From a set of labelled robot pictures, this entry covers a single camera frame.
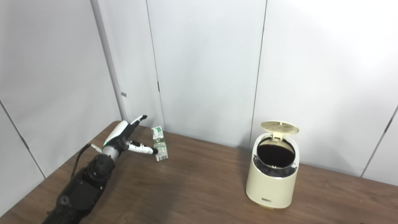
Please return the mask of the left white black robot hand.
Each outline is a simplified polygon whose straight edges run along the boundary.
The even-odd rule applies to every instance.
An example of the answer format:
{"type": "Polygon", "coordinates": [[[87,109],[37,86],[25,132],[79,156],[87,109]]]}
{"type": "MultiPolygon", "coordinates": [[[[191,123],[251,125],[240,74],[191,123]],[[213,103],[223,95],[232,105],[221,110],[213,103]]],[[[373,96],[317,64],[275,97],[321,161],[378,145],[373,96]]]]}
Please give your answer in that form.
{"type": "Polygon", "coordinates": [[[158,149],[146,146],[136,141],[129,141],[128,139],[134,133],[135,129],[139,126],[140,122],[147,118],[147,115],[142,115],[133,120],[132,122],[121,121],[111,134],[106,138],[104,146],[112,146],[118,153],[124,151],[132,151],[143,154],[158,154],[158,149]]]}

